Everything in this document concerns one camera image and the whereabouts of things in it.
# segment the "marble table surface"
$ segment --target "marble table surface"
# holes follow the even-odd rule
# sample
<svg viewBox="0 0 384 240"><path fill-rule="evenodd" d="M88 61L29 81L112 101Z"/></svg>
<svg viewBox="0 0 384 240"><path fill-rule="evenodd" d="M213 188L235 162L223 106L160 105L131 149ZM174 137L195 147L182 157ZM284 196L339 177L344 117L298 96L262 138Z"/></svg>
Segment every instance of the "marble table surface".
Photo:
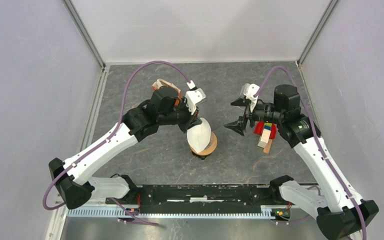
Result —
<svg viewBox="0 0 384 240"><path fill-rule="evenodd" d="M297 81L305 102L309 98L294 62L223 62L178 64L204 90L206 102L200 105L199 115L210 123L218 139L216 150L205 160L194 157L186 134L177 126L161 126L156 134L126 149L101 167L95 177L112 174L129 175L136 184L211 184L249 183L264 184L289 175L299 183L315 183L304 161L278 134L269 154L257 148L259 136L248 128L245 137L223 127L238 119L243 110L231 106L239 96L242 85L260 85L269 70L285 66ZM113 65L109 68L99 115L93 134L97 140L116 123L126 81L138 65ZM152 95L152 83L157 79L174 83L185 92L185 79L165 65L146 67L133 79L126 98L126 109L136 107ZM289 84L282 71L275 72L260 99L273 102L275 86Z"/></svg>

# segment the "gray floor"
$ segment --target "gray floor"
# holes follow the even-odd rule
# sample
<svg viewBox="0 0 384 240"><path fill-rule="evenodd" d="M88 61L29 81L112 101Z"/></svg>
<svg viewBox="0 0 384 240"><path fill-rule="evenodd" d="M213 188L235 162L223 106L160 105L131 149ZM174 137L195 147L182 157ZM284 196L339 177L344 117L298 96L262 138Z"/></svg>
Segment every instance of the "gray floor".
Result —
<svg viewBox="0 0 384 240"><path fill-rule="evenodd" d="M292 210L292 219L305 216ZM153 218L161 226L125 225L114 218L69 217L61 240L320 240L326 239L316 221L275 226L262 219Z"/></svg>
<svg viewBox="0 0 384 240"><path fill-rule="evenodd" d="M268 71L277 65L287 67L297 80L301 92L304 83L294 62L225 62L185 63L179 66L202 88L207 101L200 106L200 116L208 120L218 139L215 152L205 160L191 154L186 135L177 126L162 126L142 142L123 151L105 164L96 177L127 174L136 184L210 184L268 183L290 175L300 183L315 183L315 179L300 157L279 136L270 153L257 148L259 136L249 128L245 137L223 127L243 113L230 106L245 83L260 85ZM109 69L102 103L93 135L94 141L116 123L125 84L137 65L116 65ZM165 65L153 65L141 71L127 93L126 109L137 106L152 95L152 83L158 78L187 90L185 79ZM275 86L289 84L286 75L278 71L260 94L265 102L273 101ZM307 96L301 96L308 103Z"/></svg>

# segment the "white wall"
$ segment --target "white wall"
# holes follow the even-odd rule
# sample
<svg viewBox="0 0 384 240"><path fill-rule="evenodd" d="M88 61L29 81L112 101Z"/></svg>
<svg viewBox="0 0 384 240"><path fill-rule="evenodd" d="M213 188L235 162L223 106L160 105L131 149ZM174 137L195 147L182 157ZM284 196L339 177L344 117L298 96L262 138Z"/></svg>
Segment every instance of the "white wall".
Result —
<svg viewBox="0 0 384 240"><path fill-rule="evenodd" d="M44 239L48 162L77 151L99 72L60 0L0 0L0 240Z"/></svg>
<svg viewBox="0 0 384 240"><path fill-rule="evenodd" d="M329 0L72 0L107 63L296 60Z"/></svg>
<svg viewBox="0 0 384 240"><path fill-rule="evenodd" d="M340 1L303 74L330 152L379 206L368 236L384 239L384 1Z"/></svg>

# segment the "white oval object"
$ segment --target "white oval object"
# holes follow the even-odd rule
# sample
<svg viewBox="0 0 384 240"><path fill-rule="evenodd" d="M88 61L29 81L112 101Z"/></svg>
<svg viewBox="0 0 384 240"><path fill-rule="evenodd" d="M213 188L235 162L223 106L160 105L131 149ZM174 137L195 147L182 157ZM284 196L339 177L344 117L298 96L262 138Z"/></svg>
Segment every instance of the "white oval object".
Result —
<svg viewBox="0 0 384 240"><path fill-rule="evenodd" d="M210 143L211 127L205 118L200 117L202 123L189 128L186 132L187 143L195 150L195 152L202 152Z"/></svg>

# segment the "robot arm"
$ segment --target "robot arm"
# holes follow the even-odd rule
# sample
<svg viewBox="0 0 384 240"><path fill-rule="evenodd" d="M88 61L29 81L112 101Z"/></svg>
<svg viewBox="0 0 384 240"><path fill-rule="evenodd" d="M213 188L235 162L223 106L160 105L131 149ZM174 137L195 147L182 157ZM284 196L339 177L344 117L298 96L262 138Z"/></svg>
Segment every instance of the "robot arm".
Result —
<svg viewBox="0 0 384 240"><path fill-rule="evenodd" d="M160 87L153 92L150 99L126 112L115 134L113 131L117 128L117 124L78 154L64 161L55 158L49 162L52 179L72 166L55 184L68 209L78 208L90 199L123 198L133 184L128 177L101 178L92 177L92 175L117 154L156 133L159 126L178 125L184 133L191 131L194 134L211 134L209 126L206 128L209 132L196 131L199 125L208 125L206 120L198 117L197 107L206 95L202 89L196 88L192 81L188 86L191 90L187 91L182 98L179 98L179 93L174 88ZM75 164L81 156L103 141L106 143Z"/></svg>
<svg viewBox="0 0 384 240"><path fill-rule="evenodd" d="M244 136L248 121L251 127L256 121L276 124L280 136L304 160L324 194L318 196L300 186L292 177L285 175L270 182L273 197L294 203L306 211L316 219L320 230L328 239L338 239L361 229L351 199L357 202L368 225L379 212L378 206L373 200L363 200L351 186L330 155L321 132L315 126L316 137L327 156L323 158L313 135L310 120L301 114L297 88L288 84L277 86L274 90L273 103L264 103L258 96L254 97L258 89L259 86L255 84L246 84L242 87L240 97L231 105L245 107L244 113L237 121L224 126ZM348 186L351 195L344 191L329 164L332 164L339 177Z"/></svg>

